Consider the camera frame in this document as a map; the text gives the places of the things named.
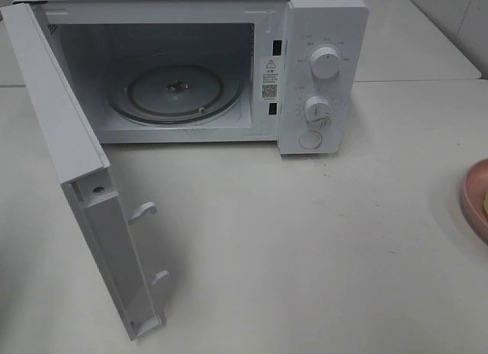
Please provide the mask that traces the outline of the round door release button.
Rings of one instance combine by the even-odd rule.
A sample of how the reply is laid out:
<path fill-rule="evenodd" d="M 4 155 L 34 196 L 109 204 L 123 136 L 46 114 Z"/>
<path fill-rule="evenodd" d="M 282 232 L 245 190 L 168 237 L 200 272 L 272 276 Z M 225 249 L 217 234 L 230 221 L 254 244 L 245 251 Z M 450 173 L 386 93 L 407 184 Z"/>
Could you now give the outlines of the round door release button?
<path fill-rule="evenodd" d="M 306 150 L 314 150 L 320 147 L 322 141 L 322 134 L 314 130 L 307 131 L 306 133 L 301 134 L 299 137 L 300 146 Z"/>

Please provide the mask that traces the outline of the white timer knob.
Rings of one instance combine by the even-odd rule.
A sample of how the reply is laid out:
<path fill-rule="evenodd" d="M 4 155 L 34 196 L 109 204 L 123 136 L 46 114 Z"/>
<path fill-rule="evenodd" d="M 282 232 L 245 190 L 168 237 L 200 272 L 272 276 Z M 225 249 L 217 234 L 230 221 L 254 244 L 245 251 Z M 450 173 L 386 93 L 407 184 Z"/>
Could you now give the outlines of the white timer knob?
<path fill-rule="evenodd" d="M 331 104 L 326 97 L 315 95 L 304 102 L 303 112 L 307 123 L 327 122 L 331 116 Z"/>

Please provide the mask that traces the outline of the white microwave door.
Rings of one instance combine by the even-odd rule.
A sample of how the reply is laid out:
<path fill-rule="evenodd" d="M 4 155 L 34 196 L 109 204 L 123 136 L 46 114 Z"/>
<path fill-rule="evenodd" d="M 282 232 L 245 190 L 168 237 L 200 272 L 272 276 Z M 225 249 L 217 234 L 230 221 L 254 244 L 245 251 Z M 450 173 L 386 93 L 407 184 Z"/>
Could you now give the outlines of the white microwave door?
<path fill-rule="evenodd" d="M 95 93 L 88 79 L 95 67 L 71 71 L 63 52 L 61 24 L 48 21 L 36 5 L 17 3 L 2 9 L 40 128 L 88 248 L 131 340 L 165 323 L 163 270 L 146 279 L 131 227 L 145 214 L 157 212 L 152 202 L 127 214 L 110 172 L 110 162 L 90 125 L 76 89 Z"/>

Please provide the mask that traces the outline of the pink round plate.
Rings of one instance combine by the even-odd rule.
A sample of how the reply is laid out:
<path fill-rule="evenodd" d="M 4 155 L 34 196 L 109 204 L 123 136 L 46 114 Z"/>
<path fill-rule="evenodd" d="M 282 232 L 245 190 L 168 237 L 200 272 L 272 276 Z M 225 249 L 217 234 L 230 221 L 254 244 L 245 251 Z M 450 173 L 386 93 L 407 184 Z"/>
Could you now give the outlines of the pink round plate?
<path fill-rule="evenodd" d="M 461 209 L 476 235 L 487 243 L 487 220 L 483 213 L 483 199 L 487 191 L 487 159 L 474 163 L 461 183 Z"/>

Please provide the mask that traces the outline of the sandwich with white bread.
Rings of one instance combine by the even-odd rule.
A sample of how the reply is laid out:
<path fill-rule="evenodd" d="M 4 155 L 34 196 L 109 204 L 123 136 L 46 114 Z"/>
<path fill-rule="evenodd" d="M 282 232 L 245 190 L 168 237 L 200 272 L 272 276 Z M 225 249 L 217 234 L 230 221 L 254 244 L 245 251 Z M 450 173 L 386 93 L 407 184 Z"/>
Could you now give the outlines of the sandwich with white bread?
<path fill-rule="evenodd" d="M 483 213 L 486 220 L 488 220 L 488 191 L 486 191 L 483 199 Z"/>

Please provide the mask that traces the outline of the glass microwave turntable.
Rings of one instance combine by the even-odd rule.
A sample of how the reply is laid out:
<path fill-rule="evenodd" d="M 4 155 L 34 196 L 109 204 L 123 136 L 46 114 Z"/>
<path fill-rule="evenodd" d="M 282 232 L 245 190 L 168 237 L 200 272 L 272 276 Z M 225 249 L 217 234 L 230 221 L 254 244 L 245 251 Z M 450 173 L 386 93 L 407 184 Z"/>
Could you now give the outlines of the glass microwave turntable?
<path fill-rule="evenodd" d="M 247 80 L 248 60 L 231 56 L 130 57 L 110 67 L 106 99 L 119 114 L 142 124 L 191 124 L 231 108 Z"/>

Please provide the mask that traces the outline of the white warning label sticker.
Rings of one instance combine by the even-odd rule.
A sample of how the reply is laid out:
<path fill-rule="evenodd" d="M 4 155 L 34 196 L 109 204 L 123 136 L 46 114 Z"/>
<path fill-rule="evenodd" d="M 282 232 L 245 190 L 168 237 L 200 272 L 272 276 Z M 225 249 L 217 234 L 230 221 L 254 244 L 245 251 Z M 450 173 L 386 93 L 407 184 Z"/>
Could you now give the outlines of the white warning label sticker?
<path fill-rule="evenodd" d="M 259 94 L 263 101 L 275 101 L 281 90 L 283 69 L 280 56 L 263 56 L 259 65 Z"/>

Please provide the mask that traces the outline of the white microwave oven body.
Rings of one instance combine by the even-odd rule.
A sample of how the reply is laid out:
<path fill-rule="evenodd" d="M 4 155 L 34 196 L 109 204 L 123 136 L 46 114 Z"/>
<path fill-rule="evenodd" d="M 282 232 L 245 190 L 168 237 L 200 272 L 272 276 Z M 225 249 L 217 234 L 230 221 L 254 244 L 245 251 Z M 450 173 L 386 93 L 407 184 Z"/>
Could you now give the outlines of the white microwave oven body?
<path fill-rule="evenodd" d="M 76 96 L 100 144 L 216 143 L 271 141 L 281 153 L 335 153 L 341 143 L 352 83 L 368 21 L 363 0 L 14 0 L 40 6 L 61 24 L 63 52 L 71 71 L 95 67 Z M 317 79 L 310 54 L 331 43 L 340 49 L 339 72 Z M 115 111 L 106 99 L 110 67 L 130 57 L 225 55 L 248 60 L 239 100 L 215 117 L 191 124 L 148 125 Z M 263 56 L 280 56 L 281 90 L 275 101 L 259 94 Z M 310 124 L 304 102 L 315 95 L 331 104 L 327 122 Z M 322 134 L 320 147 L 306 150 L 299 137 Z"/>

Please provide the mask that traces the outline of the white upper power knob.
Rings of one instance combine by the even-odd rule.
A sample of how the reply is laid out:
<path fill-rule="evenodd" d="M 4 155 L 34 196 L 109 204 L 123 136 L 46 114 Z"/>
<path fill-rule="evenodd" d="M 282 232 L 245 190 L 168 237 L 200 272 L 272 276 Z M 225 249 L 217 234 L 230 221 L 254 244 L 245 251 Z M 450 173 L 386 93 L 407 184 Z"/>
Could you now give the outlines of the white upper power knob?
<path fill-rule="evenodd" d="M 331 43 L 317 47 L 310 54 L 310 68 L 317 79 L 329 79 L 335 76 L 339 72 L 341 61 L 340 49 Z"/>

